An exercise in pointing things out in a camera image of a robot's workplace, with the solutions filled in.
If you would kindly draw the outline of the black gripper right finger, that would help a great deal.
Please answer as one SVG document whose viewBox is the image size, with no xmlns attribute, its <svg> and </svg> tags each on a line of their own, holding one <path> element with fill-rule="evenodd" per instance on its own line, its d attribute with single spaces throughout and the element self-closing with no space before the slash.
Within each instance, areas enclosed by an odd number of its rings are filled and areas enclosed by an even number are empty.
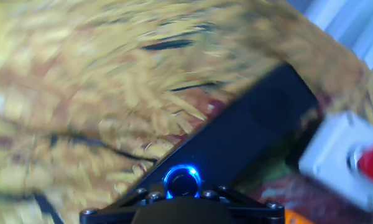
<svg viewBox="0 0 373 224">
<path fill-rule="evenodd" d="M 277 202 L 260 203 L 225 186 L 202 187 L 201 198 L 224 205 L 236 223 L 285 224 L 285 208 Z"/>
</svg>

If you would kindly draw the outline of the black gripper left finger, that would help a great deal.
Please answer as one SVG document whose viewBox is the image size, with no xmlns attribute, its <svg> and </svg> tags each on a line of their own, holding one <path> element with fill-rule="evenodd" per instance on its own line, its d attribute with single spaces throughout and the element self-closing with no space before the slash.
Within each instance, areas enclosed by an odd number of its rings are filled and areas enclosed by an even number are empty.
<svg viewBox="0 0 373 224">
<path fill-rule="evenodd" d="M 80 224 L 131 223 L 138 209 L 161 199 L 161 187 L 152 187 L 150 191 L 139 188 L 107 207 L 82 210 L 79 214 Z"/>
</svg>

